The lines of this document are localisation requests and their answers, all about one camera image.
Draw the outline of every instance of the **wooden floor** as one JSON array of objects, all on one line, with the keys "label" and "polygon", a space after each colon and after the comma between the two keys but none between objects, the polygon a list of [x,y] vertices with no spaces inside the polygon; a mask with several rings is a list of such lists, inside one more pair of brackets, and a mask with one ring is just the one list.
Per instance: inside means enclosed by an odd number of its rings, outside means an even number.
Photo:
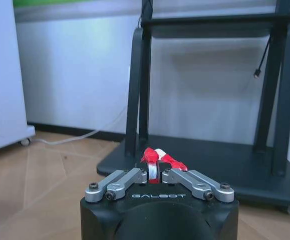
[{"label": "wooden floor", "polygon": [[[57,141],[69,136],[38,132]],[[99,181],[97,163],[115,142],[84,139],[0,150],[0,240],[80,240],[79,201]],[[290,240],[290,215],[241,205],[240,240]]]}]

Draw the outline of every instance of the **black stand base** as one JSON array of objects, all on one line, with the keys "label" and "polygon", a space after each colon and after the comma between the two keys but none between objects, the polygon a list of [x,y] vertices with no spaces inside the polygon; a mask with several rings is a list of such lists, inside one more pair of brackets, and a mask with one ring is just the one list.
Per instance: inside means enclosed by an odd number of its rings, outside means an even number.
[{"label": "black stand base", "polygon": [[270,173],[272,148],[264,153],[252,145],[150,135],[137,142],[135,157],[125,156],[125,141],[97,166],[97,172],[108,175],[115,170],[129,170],[140,161],[147,147],[160,148],[191,170],[232,185],[239,200],[290,206],[290,162],[284,177]]}]

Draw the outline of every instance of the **black display stand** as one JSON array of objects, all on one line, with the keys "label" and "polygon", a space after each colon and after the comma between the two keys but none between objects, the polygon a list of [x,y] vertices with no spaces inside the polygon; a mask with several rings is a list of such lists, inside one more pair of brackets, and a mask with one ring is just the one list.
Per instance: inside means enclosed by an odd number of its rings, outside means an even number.
[{"label": "black display stand", "polygon": [[[134,32],[126,139],[97,166],[108,175],[128,170],[146,147],[164,149],[189,169],[230,183],[238,199],[290,206],[290,0],[275,13],[152,18],[152,0],[142,0],[141,27]],[[270,35],[254,145],[230,144],[148,134],[151,38],[251,38]],[[273,147],[267,135],[280,71]],[[139,134],[137,120],[139,110]]]}]

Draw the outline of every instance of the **metal linkage arm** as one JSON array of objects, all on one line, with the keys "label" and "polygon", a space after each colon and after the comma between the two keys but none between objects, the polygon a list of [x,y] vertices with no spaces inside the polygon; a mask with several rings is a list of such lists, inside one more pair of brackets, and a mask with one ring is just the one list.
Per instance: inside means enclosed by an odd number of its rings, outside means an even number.
[{"label": "metal linkage arm", "polygon": [[99,183],[92,182],[91,184],[89,184],[88,188],[85,189],[86,201],[89,203],[99,202],[103,198],[107,190],[107,185],[117,181],[125,174],[126,172],[122,170],[116,170],[112,174],[101,180]]},{"label": "metal linkage arm", "polygon": [[121,199],[132,184],[145,183],[147,183],[147,172],[140,168],[133,168],[118,181],[107,186],[105,197],[110,201]]},{"label": "metal linkage arm", "polygon": [[195,198],[209,201],[214,197],[208,184],[196,180],[195,178],[189,176],[187,172],[181,171],[177,168],[164,171],[162,178],[163,183],[166,184],[182,184],[191,191]]},{"label": "metal linkage arm", "polygon": [[196,170],[190,170],[187,172],[187,174],[195,179],[198,179],[206,184],[208,184],[213,194],[215,195],[215,198],[219,201],[222,201],[223,203],[230,203],[234,201],[235,192],[227,183],[218,183],[213,179],[210,179],[209,177],[201,174],[200,172]]}]

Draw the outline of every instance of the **green strip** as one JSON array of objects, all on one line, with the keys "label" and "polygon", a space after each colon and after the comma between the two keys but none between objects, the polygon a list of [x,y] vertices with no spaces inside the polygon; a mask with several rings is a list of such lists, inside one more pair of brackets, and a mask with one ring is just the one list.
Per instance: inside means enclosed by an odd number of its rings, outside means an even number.
[{"label": "green strip", "polygon": [[49,4],[64,4],[72,2],[82,2],[85,0],[14,0],[15,7],[39,6]]}]

